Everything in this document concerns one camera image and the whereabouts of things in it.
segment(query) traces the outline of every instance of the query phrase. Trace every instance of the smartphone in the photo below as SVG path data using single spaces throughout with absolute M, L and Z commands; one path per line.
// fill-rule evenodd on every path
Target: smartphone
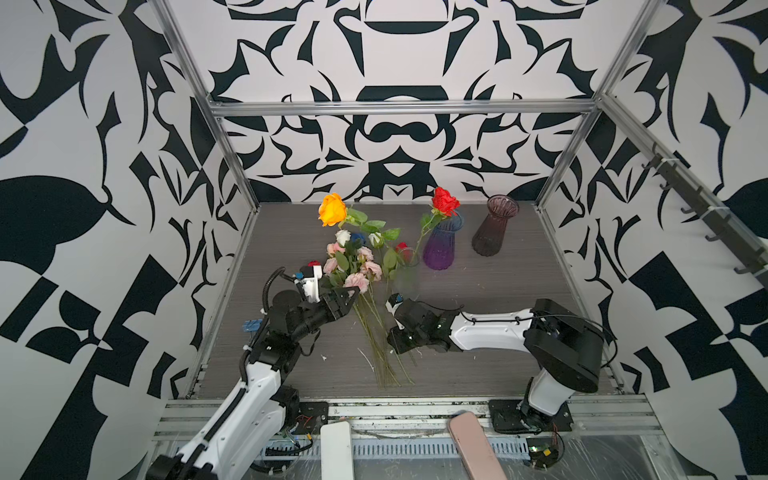
M 448 430 L 471 480 L 507 480 L 474 413 L 465 412 L 452 418 Z

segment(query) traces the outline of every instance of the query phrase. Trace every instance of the floor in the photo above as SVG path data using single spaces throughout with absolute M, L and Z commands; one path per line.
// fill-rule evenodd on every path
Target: floor
M 371 219 L 387 221 L 387 227 L 401 227 L 399 241 L 409 245 L 418 239 L 419 218 L 429 211 L 424 204 L 371 204 L 359 209 Z M 522 204 L 520 213 L 510 219 L 502 250 L 494 257 L 481 257 L 471 246 L 472 235 L 487 213 L 485 205 L 464 205 L 459 210 L 465 225 L 456 234 L 455 262 L 442 271 L 419 266 L 420 300 L 445 308 L 464 304 L 465 311 L 472 313 L 502 313 L 528 308 L 543 297 L 576 311 L 532 205 Z M 242 325 L 261 317 L 261 290 L 270 273 L 279 266 L 292 272 L 311 260 L 324 262 L 326 245 L 334 241 L 336 231 L 335 227 L 322 227 L 317 220 L 317 205 L 261 206 L 199 398 L 225 397 L 239 379 L 237 359 L 249 339 Z M 278 279 L 270 293 L 286 288 L 292 287 Z M 388 317 L 394 326 L 394 319 Z M 303 398 L 509 396 L 523 394 L 528 380 L 539 370 L 531 355 L 518 351 L 437 353 L 421 348 L 413 356 L 415 365 L 408 356 L 401 357 L 413 385 L 401 378 L 402 386 L 379 389 L 366 359 L 372 357 L 372 352 L 357 320 L 352 313 L 325 325 L 314 354 L 299 360 L 286 383 L 297 388 Z M 402 373 L 396 361 L 390 362 Z M 613 391 L 607 378 L 601 379 L 599 391 Z

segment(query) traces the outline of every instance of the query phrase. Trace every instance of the white rose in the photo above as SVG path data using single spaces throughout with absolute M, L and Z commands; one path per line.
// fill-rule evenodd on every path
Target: white rose
M 344 247 L 350 238 L 352 238 L 352 234 L 347 230 L 339 230 L 336 232 L 336 242 L 338 242 L 340 247 Z
M 368 235 L 368 240 L 370 240 L 371 245 L 375 248 L 379 248 L 384 244 L 384 242 L 382 242 L 382 234 L 380 233 L 371 233 Z

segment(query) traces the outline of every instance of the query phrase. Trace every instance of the hook rack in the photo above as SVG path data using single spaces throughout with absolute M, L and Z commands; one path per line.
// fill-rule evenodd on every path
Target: hook rack
M 710 242 L 721 241 L 739 259 L 742 266 L 733 269 L 739 275 L 752 273 L 768 289 L 768 253 L 765 243 L 733 214 L 715 194 L 676 158 L 662 158 L 656 154 L 643 166 L 655 168 L 665 179 L 662 190 L 675 190 L 688 204 L 681 208 L 684 214 L 696 214 L 713 232 L 706 235 Z

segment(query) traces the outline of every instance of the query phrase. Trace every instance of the flower bouquet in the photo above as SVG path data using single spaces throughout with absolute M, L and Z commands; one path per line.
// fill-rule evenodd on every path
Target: flower bouquet
M 376 308 L 376 300 L 373 296 L 374 283 L 382 279 L 382 267 L 374 261 L 373 251 L 365 246 L 368 235 L 370 244 L 374 248 L 381 248 L 388 242 L 394 242 L 400 235 L 399 228 L 382 230 L 386 222 L 382 220 L 369 220 L 368 216 L 358 210 L 347 208 L 338 194 L 327 195 L 319 208 L 319 219 L 323 226 L 339 226 L 336 232 L 336 242 L 329 243 L 326 248 L 328 260 L 323 266 L 324 281 L 332 286 L 357 286 L 360 288 L 359 301 L 353 308 L 360 324 L 366 333 L 366 337 L 373 351 L 373 362 L 365 356 L 368 364 L 376 375 L 376 383 L 379 388 L 385 388 L 390 381 L 400 386 L 400 381 L 392 366 L 389 364 L 386 343 L 386 328 L 384 321 Z M 360 228 L 362 233 L 350 233 L 342 230 L 345 223 L 350 223 Z M 410 376 L 402 365 L 399 356 L 397 361 L 405 373 L 408 381 L 413 384 Z

